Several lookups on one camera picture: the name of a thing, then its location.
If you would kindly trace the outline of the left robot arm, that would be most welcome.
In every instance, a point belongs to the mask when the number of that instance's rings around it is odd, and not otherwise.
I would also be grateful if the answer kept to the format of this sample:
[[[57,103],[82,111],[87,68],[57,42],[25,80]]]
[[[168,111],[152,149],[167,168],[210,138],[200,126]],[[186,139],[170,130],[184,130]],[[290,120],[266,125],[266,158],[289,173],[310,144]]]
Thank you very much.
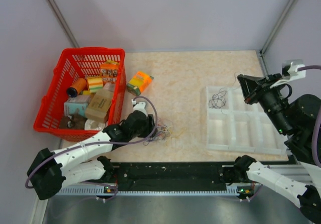
[[[107,183],[115,170],[104,153],[130,144],[136,137],[147,138],[154,132],[154,116],[135,110],[127,119],[73,146],[55,151],[42,149],[27,171],[27,183],[40,200],[49,199],[62,188],[80,182]]]

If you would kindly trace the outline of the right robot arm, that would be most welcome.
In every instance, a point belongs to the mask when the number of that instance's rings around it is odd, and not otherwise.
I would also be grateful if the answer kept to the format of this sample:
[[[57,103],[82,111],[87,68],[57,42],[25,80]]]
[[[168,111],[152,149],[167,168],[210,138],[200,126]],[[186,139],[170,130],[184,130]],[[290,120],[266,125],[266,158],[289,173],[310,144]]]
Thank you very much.
[[[272,171],[254,158],[243,155],[221,172],[228,185],[254,181],[291,201],[312,223],[320,223],[320,99],[304,94],[294,102],[281,94],[292,88],[278,82],[281,74],[254,77],[237,76],[246,104],[258,103],[279,134],[289,136],[285,145],[309,173],[312,184],[304,184]]]

